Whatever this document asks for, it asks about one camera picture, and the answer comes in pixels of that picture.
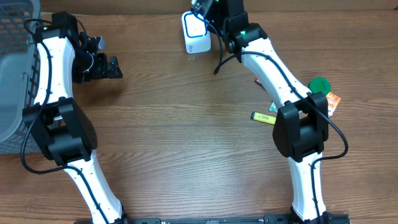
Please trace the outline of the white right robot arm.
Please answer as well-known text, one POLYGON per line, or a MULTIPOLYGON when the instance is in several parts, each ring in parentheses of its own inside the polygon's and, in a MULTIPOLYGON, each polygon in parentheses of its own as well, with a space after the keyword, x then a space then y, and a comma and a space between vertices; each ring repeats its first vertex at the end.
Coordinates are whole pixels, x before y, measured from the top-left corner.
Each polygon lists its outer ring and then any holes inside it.
POLYGON ((288 159, 294 199, 289 214, 268 214, 261 223, 349 223, 327 211, 320 175, 324 143, 333 128, 328 101, 300 83, 276 54, 265 30, 249 21, 242 1, 194 0, 191 12, 216 34, 221 47, 250 69, 278 109, 272 137, 288 159))

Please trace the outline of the yellow black tube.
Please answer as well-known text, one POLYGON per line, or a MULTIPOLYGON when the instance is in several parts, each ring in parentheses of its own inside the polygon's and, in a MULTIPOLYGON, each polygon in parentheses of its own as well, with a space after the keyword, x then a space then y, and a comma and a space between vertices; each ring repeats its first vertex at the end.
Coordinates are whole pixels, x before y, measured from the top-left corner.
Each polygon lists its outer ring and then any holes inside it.
POLYGON ((251 119, 254 121, 275 125, 276 117, 269 116, 267 114, 262 114, 258 112, 252 112, 251 119))

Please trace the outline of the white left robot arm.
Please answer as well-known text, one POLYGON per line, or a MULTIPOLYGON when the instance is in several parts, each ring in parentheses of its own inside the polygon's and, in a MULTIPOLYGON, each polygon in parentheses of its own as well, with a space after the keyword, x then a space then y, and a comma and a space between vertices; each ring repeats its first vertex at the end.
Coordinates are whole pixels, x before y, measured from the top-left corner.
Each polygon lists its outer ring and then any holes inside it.
POLYGON ((29 34, 40 57, 39 88, 22 120, 26 136, 57 165, 42 173, 63 170, 70 176, 90 210, 91 223, 129 223, 99 165, 95 128, 72 91, 75 83, 122 78, 118 60, 102 53, 103 38, 88 36, 81 21, 66 11, 53 13, 51 21, 35 22, 29 34))

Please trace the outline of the orange white small packet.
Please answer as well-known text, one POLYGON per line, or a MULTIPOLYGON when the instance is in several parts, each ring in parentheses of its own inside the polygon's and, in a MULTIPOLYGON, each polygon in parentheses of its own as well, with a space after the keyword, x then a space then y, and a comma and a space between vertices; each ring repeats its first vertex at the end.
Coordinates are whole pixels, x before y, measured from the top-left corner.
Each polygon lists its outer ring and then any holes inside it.
POLYGON ((336 107, 338 106, 341 98, 335 95, 334 93, 329 92, 326 95, 326 99, 328 102, 328 117, 330 118, 331 116, 333 116, 333 113, 335 112, 336 107))

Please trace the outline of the teal white snack packet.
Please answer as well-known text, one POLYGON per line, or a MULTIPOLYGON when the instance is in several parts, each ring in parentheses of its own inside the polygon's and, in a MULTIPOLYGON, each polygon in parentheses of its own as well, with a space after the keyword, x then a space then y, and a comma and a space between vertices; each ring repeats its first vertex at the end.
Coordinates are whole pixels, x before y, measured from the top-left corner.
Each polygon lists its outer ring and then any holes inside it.
POLYGON ((277 113, 278 112, 278 109, 277 109, 277 107, 276 107, 274 102, 271 103, 271 105, 269 107, 269 111, 273 112, 273 113, 277 113))

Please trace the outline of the green lid jar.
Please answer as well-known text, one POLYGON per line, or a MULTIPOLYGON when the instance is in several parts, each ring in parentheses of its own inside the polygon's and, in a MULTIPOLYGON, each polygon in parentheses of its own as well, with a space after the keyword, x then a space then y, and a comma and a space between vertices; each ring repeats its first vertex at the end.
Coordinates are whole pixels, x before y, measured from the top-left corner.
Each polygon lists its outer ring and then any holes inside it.
POLYGON ((327 95, 329 92, 331 92, 330 82, 323 77, 316 77, 312 79, 307 86, 312 93, 322 92, 324 95, 327 95))

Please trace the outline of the red snack bar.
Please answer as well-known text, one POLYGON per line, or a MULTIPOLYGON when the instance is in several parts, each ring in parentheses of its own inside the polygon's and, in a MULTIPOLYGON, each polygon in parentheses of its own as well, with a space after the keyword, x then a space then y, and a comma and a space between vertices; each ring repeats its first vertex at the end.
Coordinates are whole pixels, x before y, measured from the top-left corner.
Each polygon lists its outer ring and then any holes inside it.
POLYGON ((255 78, 254 82, 257 83, 261 88, 263 88, 263 85, 258 78, 255 78))

